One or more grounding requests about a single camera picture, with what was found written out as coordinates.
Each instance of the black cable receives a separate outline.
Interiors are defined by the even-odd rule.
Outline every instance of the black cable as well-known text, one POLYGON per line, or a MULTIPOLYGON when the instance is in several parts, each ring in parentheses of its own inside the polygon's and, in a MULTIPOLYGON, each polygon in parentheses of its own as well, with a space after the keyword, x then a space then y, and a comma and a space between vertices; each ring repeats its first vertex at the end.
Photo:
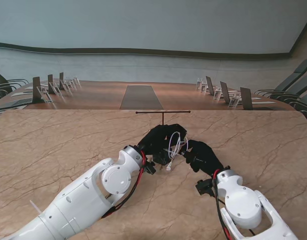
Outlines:
POLYGON ((112 213, 118 211, 129 199, 130 197, 134 194, 137 186, 138 186, 138 183, 139 183, 139 180, 142 176, 142 173, 143 173, 143 169, 145 168, 145 165, 146 165, 146 156, 145 155, 142 155, 143 157, 143 164, 141 166, 141 168, 139 169, 139 174, 138 174, 138 177, 137 177, 137 180, 135 181, 134 185, 132 186, 132 189, 131 191, 129 192, 128 196, 121 201, 121 203, 119 203, 117 206, 113 206, 111 207, 101 218, 104 219, 106 217, 108 217, 109 215, 111 215, 112 213))
POLYGON ((252 234, 253 236, 256 236, 256 234, 254 233, 254 231, 252 231, 251 229, 249 229, 249 231, 251 232, 251 234, 252 234))
POLYGON ((220 213, 220 207, 219 207, 219 201, 220 200, 219 200, 219 197, 218 197, 217 178, 215 178, 213 180, 213 185, 214 185, 213 186, 214 187, 214 198, 215 198, 215 202, 216 202, 216 205, 217 205, 217 212, 218 212, 219 221, 220 221, 220 224, 222 226, 222 230, 224 232, 225 238, 227 240, 230 240, 229 237, 227 236, 227 233, 226 233, 226 230, 225 230, 225 229, 227 229, 227 227, 226 227, 226 225, 225 225, 225 223, 223 221, 222 215, 220 213))
POLYGON ((218 199, 218 201, 221 202, 223 205, 226 206, 226 204, 225 204, 222 200, 218 199))

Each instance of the dark stripe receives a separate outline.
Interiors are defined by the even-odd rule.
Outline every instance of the dark stripe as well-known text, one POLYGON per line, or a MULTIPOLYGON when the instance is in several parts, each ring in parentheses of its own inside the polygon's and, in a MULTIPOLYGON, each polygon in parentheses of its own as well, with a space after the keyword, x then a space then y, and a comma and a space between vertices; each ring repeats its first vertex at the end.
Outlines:
POLYGON ((289 58, 289 52, 283 53, 216 53, 216 52, 198 52, 198 51, 174 51, 159 49, 143 48, 48 48, 21 46, 0 42, 0 48, 15 49, 35 53, 48 54, 141 54, 141 55, 158 55, 188 58, 204 59, 285 59, 289 58))
POLYGON ((163 110, 152 86, 128 85, 125 91, 121 110, 163 110))

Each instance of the black component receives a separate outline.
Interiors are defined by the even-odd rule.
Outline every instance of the black component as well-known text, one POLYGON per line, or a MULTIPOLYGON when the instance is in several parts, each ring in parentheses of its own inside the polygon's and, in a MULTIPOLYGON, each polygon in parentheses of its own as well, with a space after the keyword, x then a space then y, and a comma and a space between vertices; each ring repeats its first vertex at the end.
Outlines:
MULTIPOLYGON (((179 124, 157 125, 151 129, 146 136, 138 143, 137 147, 145 155, 157 155, 168 149, 169 141, 174 132, 180 133, 181 141, 184 140, 187 131, 179 124)), ((173 138, 171 146, 176 145, 177 138, 173 138)))
POLYGON ((162 150, 161 152, 159 152, 158 154, 153 154, 152 155, 152 160, 157 163, 157 164, 161 164, 163 166, 167 165, 168 163, 170 163, 171 159, 169 158, 168 152, 165 150, 162 150))
POLYGON ((224 169, 213 149, 204 142, 189 140, 188 149, 191 149, 191 151, 186 151, 186 147, 185 145, 182 146, 180 153, 195 173, 202 170, 211 176, 216 170, 222 171, 224 169))
POLYGON ((251 232, 251 234, 252 234, 253 236, 256 236, 256 234, 254 233, 254 231, 252 231, 251 229, 249 229, 249 231, 251 232))
POLYGON ((213 191, 213 180, 211 178, 206 180, 199 180, 195 186, 195 188, 198 190, 198 193, 200 195, 203 194, 209 194, 210 197, 215 197, 214 191, 213 191))
POLYGON ((156 169, 154 168, 155 165, 156 164, 153 161, 151 161, 151 162, 146 161, 145 166, 144 166, 144 170, 147 173, 153 175, 156 172, 156 169))

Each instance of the white cable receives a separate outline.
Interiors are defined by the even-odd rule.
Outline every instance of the white cable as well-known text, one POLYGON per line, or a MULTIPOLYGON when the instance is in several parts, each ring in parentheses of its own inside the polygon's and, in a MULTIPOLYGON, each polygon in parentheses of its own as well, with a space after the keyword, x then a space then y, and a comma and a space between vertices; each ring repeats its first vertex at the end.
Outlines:
MULTIPOLYGON (((186 137, 185 139, 186 139, 187 151, 188 151, 188 138, 186 137)), ((171 135, 170 140, 169 140, 169 147, 168 147, 167 152, 168 152, 168 156, 169 156, 169 158, 170 158, 170 162, 169 162, 169 164, 168 164, 167 167, 166 167, 166 170, 167 170, 167 171, 170 171, 170 170, 172 169, 172 168, 171 168, 171 167, 172 167, 172 162, 173 162, 175 156, 176 156, 176 155, 179 155, 178 152, 179 152, 179 150, 180 150, 181 144, 183 144, 183 143, 184 143, 184 142, 181 141, 180 132, 175 131, 175 132, 171 135), (172 150, 170 151, 170 148, 171 148, 171 144, 172 144, 172 140, 173 140, 174 134, 178 134, 178 140, 177 140, 177 143, 176 143, 176 145, 175 145, 175 147, 174 147, 174 150, 173 150, 173 151, 172 151, 172 150)))

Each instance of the wire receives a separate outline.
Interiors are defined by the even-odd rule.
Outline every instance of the wire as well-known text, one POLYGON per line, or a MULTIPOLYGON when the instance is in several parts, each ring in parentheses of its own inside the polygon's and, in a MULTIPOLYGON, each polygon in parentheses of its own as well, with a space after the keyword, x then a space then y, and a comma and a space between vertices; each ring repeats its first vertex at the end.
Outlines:
POLYGON ((251 232, 251 234, 252 234, 253 236, 256 236, 256 234, 254 233, 254 231, 252 231, 251 229, 249 229, 249 231, 251 232))
POLYGON ((133 195, 133 193, 135 192, 140 179, 144 173, 144 169, 145 169, 145 165, 146 165, 146 155, 143 151, 141 151, 141 155, 142 155, 142 166, 139 170, 139 174, 137 177, 137 180, 135 181, 134 185, 132 186, 131 191, 129 192, 128 196, 121 201, 121 203, 119 203, 117 206, 113 206, 112 208, 110 208, 101 218, 104 219, 106 217, 108 217, 109 215, 113 214, 114 212, 118 211, 129 199, 130 197, 133 195))
POLYGON ((219 217, 219 220, 220 220, 220 224, 221 224, 221 227, 222 227, 222 230, 223 230, 223 233, 226 237, 227 240, 232 240, 231 236, 230 236, 230 233, 223 221, 223 218, 222 218, 222 215, 220 213, 220 207, 219 207, 219 196, 218 196, 218 186, 217 186, 217 173, 219 172, 219 169, 217 169, 216 171, 214 171, 214 174, 213 174, 213 187, 214 187, 214 195, 215 195, 215 202, 216 202, 216 205, 217 205, 217 212, 218 212, 218 217, 219 217))
MULTIPOLYGON (((188 147, 189 147, 188 138, 185 137, 185 139, 186 139, 186 143, 187 143, 186 151, 188 151, 188 147)), ((170 137, 168 150, 165 149, 165 150, 168 152, 169 158, 171 159, 170 162, 169 162, 169 164, 168 164, 167 167, 166 167, 166 170, 167 170, 167 171, 170 171, 170 170, 172 169, 172 168, 171 168, 171 167, 172 167, 172 162, 173 162, 173 160, 174 160, 174 158, 175 158, 176 155, 180 155, 180 154, 178 154, 178 152, 180 151, 181 144, 183 144, 183 143, 185 143, 185 142, 184 142, 184 141, 181 141, 180 132, 175 131, 175 132, 171 135, 171 137, 170 137), (177 143, 176 143, 176 145, 175 145, 175 147, 174 147, 174 150, 171 150, 171 151, 170 151, 174 134, 178 134, 178 139, 177 139, 177 143)))

